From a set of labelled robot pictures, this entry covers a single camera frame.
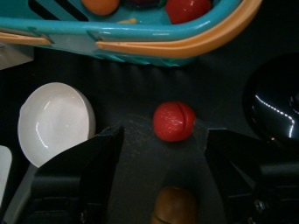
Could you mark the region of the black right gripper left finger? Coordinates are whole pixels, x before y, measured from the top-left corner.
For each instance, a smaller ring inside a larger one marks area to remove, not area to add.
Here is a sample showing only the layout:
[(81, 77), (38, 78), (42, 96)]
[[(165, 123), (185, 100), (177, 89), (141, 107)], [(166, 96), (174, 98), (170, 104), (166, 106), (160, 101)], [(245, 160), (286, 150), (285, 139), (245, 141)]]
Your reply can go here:
[(38, 169), (17, 224), (105, 224), (123, 142), (107, 128)]

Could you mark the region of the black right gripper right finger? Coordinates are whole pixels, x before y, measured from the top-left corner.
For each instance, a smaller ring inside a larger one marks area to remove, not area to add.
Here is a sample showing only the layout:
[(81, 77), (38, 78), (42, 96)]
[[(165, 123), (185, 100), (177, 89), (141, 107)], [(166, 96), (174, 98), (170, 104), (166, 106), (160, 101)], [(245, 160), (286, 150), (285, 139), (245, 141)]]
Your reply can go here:
[(299, 156), (228, 129), (205, 151), (229, 224), (299, 224)]

